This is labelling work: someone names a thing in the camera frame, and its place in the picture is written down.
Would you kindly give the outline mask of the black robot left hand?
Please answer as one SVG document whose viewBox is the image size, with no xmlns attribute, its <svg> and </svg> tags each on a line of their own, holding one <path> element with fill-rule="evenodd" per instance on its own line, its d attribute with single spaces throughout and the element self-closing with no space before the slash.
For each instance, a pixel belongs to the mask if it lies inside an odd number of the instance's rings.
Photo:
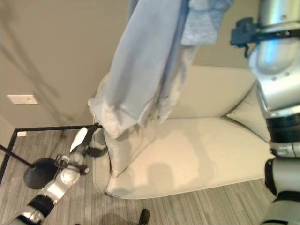
<svg viewBox="0 0 300 225">
<path fill-rule="evenodd" d="M 78 153 L 83 157 L 89 155 L 95 158 L 103 156 L 108 150 L 107 146 L 102 148 L 90 146 L 94 133 L 99 129 L 103 129 L 103 127 L 99 124 L 94 124 L 89 128 L 81 128 L 71 144 L 70 154 Z"/>
</svg>

